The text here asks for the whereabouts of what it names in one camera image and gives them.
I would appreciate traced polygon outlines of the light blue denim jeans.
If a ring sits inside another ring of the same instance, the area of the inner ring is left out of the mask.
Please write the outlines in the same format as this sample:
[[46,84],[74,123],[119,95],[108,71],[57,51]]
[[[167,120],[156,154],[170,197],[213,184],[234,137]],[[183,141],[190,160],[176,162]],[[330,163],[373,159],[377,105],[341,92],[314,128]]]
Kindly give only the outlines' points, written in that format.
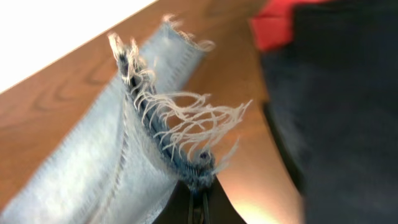
[[153,223],[178,181],[200,195],[233,156],[212,148],[247,104],[212,106],[183,91],[210,40],[195,42],[166,14],[138,46],[108,36],[117,73],[84,117],[1,212],[2,223]]

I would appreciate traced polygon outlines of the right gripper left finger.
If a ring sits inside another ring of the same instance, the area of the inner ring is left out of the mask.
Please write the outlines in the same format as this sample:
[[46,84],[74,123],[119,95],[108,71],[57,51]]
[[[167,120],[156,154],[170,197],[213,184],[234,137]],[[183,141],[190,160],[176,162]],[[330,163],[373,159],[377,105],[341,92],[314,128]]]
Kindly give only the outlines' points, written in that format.
[[178,181],[165,208],[153,224],[194,224],[195,194]]

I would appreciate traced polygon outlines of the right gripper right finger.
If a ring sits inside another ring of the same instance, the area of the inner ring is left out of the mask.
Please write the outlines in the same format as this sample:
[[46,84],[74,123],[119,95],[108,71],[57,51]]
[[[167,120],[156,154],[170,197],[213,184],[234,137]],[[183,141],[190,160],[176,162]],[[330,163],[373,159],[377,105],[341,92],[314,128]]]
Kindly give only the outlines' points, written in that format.
[[246,224],[233,207],[219,180],[214,179],[210,188],[199,197],[204,224]]

